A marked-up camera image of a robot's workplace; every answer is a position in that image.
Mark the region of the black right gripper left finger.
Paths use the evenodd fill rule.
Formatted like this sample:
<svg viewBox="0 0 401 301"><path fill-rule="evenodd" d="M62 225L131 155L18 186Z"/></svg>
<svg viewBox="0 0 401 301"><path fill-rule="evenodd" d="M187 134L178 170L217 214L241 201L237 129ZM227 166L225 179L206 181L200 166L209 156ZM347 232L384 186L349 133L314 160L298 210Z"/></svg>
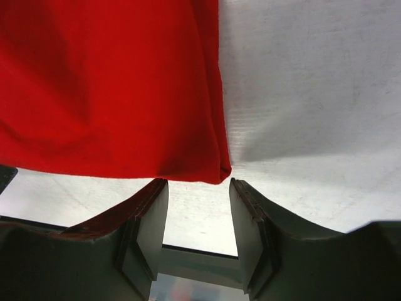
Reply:
<svg viewBox="0 0 401 301"><path fill-rule="evenodd" d="M169 186L63 228L1 218L2 300L147 300L157 279Z"/></svg>

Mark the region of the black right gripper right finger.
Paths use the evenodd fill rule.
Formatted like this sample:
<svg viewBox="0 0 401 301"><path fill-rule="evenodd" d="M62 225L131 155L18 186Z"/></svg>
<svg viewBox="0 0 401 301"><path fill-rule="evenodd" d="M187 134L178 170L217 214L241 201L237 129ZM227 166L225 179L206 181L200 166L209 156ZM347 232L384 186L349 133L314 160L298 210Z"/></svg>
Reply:
<svg viewBox="0 0 401 301"><path fill-rule="evenodd" d="M231 179L241 282L251 300L399 300L400 222L340 233Z"/></svg>

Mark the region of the red t shirt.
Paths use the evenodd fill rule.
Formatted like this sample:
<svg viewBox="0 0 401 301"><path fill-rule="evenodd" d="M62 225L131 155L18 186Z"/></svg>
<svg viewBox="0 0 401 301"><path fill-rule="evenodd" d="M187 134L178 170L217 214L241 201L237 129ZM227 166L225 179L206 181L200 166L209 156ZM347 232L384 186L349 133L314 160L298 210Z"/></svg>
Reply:
<svg viewBox="0 0 401 301"><path fill-rule="evenodd" d="M2 1L1 163L220 184L218 1Z"/></svg>

